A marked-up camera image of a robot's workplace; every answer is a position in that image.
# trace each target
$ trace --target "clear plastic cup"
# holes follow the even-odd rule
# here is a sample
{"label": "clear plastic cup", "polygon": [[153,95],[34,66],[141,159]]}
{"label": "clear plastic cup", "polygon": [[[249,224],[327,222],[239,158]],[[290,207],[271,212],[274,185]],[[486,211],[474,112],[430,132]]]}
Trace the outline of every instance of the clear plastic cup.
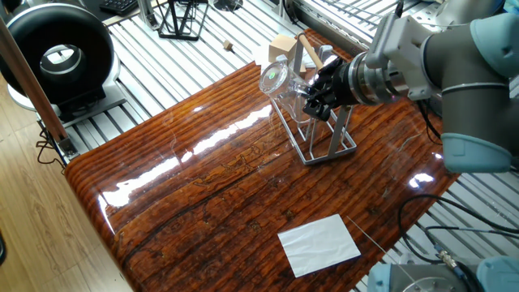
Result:
{"label": "clear plastic cup", "polygon": [[309,86],[286,62],[272,63],[259,78],[259,89],[281,105],[295,122],[310,121],[310,116],[302,111]]}

